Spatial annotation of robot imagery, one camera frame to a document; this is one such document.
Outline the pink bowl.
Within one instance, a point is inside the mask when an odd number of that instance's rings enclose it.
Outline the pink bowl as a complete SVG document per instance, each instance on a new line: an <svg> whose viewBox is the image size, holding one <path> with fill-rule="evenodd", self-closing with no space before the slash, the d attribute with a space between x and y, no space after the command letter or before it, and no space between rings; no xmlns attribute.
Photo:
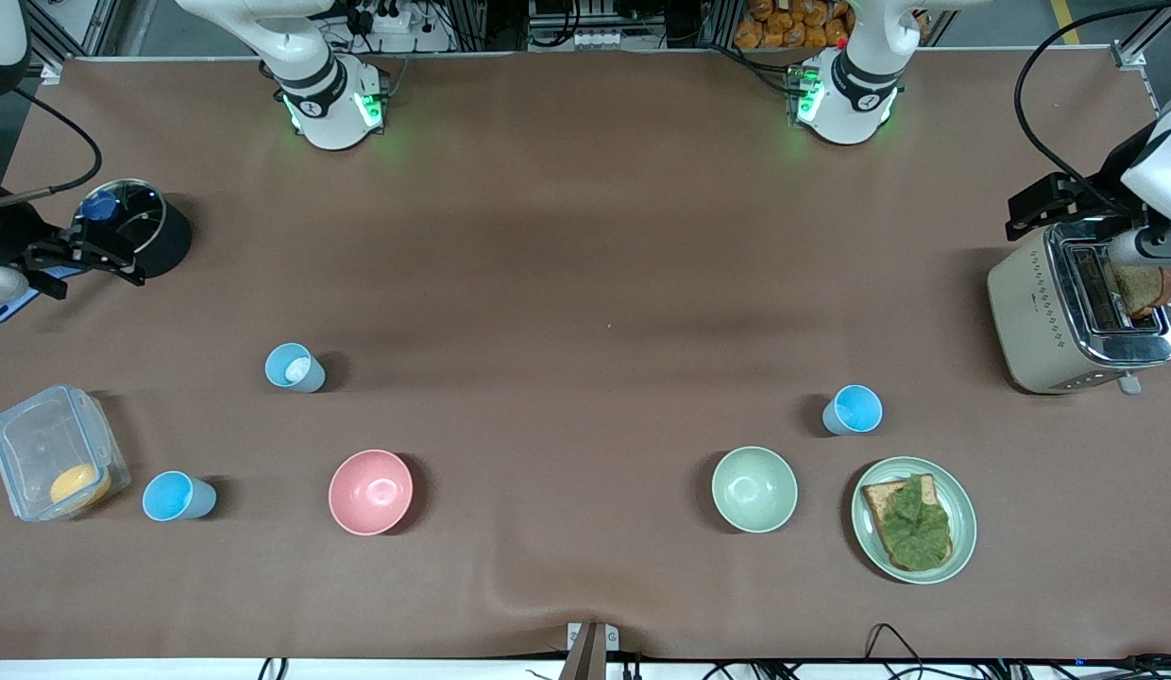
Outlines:
<svg viewBox="0 0 1171 680"><path fill-rule="evenodd" d="M334 472L328 507L341 529L377 536L399 526L415 492L413 475L400 456L386 449L363 449Z"/></svg>

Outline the pale green plate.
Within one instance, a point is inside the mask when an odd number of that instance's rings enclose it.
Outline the pale green plate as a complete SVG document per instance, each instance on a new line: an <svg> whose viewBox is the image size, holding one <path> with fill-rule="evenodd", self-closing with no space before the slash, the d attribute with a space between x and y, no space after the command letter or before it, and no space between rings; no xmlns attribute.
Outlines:
<svg viewBox="0 0 1171 680"><path fill-rule="evenodd" d="M892 559L884 547L876 518L910 478L922 483L918 497L939 506L949 517L949 550L934 569L908 569ZM960 573L975 551L975 509L964 486L949 470L918 456L892 456L871 465L858 478L850 499L850 521L858 547L885 575L904 584L936 585Z"/></svg>

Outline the dark toasted bread slice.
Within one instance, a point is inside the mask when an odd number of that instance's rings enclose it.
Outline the dark toasted bread slice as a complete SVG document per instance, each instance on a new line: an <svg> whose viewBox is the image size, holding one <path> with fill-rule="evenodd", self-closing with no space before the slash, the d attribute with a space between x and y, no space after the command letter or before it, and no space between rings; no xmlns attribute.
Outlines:
<svg viewBox="0 0 1171 680"><path fill-rule="evenodd" d="M1129 318L1146 317L1171 301L1171 268L1114 265L1112 279Z"/></svg>

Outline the glass lid with blue knob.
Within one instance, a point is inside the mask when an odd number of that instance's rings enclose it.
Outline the glass lid with blue knob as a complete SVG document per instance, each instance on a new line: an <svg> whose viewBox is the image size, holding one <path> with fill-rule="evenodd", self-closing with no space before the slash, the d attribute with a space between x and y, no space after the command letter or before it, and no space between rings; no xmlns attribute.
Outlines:
<svg viewBox="0 0 1171 680"><path fill-rule="evenodd" d="M76 231L103 227L124 236L136 253L149 250L165 236L167 199L141 179L117 179L90 191L76 208Z"/></svg>

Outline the pale green bowl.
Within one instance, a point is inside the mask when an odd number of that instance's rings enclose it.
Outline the pale green bowl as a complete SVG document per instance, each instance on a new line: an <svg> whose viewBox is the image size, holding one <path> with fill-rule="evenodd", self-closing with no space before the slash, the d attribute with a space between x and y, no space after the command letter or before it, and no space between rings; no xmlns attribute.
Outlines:
<svg viewBox="0 0 1171 680"><path fill-rule="evenodd" d="M800 500L797 475L780 453L746 445L723 454L710 482L712 503L733 529L766 534L783 528Z"/></svg>

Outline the cream and chrome toaster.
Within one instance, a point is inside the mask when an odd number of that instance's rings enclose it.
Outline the cream and chrome toaster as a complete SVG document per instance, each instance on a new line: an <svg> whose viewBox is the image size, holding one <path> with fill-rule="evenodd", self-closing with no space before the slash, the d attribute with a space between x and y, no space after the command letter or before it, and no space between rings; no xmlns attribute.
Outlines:
<svg viewBox="0 0 1171 680"><path fill-rule="evenodd" d="M1115 218L1035 229L987 277L997 336L1013 382L1030 393L1069 394L1171 362L1171 315L1160 305L1129 318L1112 275L1107 229Z"/></svg>

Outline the blue plastic cup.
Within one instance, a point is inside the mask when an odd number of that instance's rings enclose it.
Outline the blue plastic cup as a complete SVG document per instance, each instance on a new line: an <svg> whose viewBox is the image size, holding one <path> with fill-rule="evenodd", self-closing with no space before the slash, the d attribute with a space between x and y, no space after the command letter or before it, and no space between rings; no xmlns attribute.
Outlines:
<svg viewBox="0 0 1171 680"><path fill-rule="evenodd" d="M822 423L834 435L868 434L882 423L879 396L865 384L845 384L823 408Z"/></svg>
<svg viewBox="0 0 1171 680"><path fill-rule="evenodd" d="M215 503L213 486L182 470L160 473L142 496L145 515L157 522L205 518Z"/></svg>
<svg viewBox="0 0 1171 680"><path fill-rule="evenodd" d="M297 343L272 349L263 362L263 375L275 387L297 393L314 393L326 386L326 368Z"/></svg>

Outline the white power strip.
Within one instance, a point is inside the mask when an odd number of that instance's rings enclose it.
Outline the white power strip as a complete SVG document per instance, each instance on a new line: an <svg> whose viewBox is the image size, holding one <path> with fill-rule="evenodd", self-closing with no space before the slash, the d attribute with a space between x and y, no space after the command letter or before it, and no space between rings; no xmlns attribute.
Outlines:
<svg viewBox="0 0 1171 680"><path fill-rule="evenodd" d="M352 35L408 34L418 23L408 0L345 0L344 16Z"/></svg>

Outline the yellow sponge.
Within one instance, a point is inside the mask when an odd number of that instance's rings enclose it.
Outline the yellow sponge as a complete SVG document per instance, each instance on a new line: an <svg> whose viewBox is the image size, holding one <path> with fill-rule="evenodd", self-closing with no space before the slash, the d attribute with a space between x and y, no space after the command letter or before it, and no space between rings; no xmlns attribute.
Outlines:
<svg viewBox="0 0 1171 680"><path fill-rule="evenodd" d="M89 504L110 492L111 476L104 468L90 463L80 463L59 474L52 483L50 500L63 503L78 497L78 502Z"/></svg>

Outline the bag of orange bread rolls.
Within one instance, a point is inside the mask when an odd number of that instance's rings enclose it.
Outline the bag of orange bread rolls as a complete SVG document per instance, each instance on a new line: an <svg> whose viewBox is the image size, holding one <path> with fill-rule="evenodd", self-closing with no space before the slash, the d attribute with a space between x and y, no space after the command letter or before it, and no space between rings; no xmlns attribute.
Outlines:
<svg viewBox="0 0 1171 680"><path fill-rule="evenodd" d="M740 50L844 47L856 22L845 0L744 0L732 44Z"/></svg>

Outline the white connector block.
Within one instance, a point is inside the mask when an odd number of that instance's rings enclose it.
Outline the white connector block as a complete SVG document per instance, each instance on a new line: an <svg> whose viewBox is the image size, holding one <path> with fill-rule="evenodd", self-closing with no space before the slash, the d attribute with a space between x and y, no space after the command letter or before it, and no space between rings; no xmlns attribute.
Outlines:
<svg viewBox="0 0 1171 680"><path fill-rule="evenodd" d="M628 43L619 27L580 27L571 35L561 26L533 26L526 51L615 51Z"/></svg>

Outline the clear plastic storage container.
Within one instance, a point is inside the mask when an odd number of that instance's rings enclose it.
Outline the clear plastic storage container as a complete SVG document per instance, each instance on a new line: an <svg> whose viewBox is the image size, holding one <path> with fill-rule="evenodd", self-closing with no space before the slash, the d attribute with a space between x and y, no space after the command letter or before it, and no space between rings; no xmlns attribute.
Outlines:
<svg viewBox="0 0 1171 680"><path fill-rule="evenodd" d="M80 463L104 468L110 492L89 504L50 500L52 483ZM25 522L71 518L125 489L129 472L105 410L71 384L54 384L0 413L0 475L14 516Z"/></svg>

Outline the brown table cover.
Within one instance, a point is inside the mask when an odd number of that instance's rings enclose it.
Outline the brown table cover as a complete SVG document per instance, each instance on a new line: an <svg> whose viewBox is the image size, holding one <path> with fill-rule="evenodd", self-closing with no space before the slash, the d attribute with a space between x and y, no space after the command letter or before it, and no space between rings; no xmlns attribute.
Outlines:
<svg viewBox="0 0 1171 680"><path fill-rule="evenodd" d="M42 99L100 180L164 190L196 241L0 327L0 413L71 384L129 472L43 522L0 475L0 659L545 654L590 620L662 658L852 657L879 621L930 658L1171 654L1171 365L1038 397L997 343L1006 202L1050 171L1014 121L1025 59L923 51L852 147L714 53L415 59L343 152L248 60L67 66ZM326 386L267 382L286 343ZM824 428L845 384L876 430ZM746 445L797 475L776 531L712 503ZM377 536L328 504L359 451L416 486ZM941 584L855 538L892 456L975 509ZM213 511L149 518L166 470Z"/></svg>

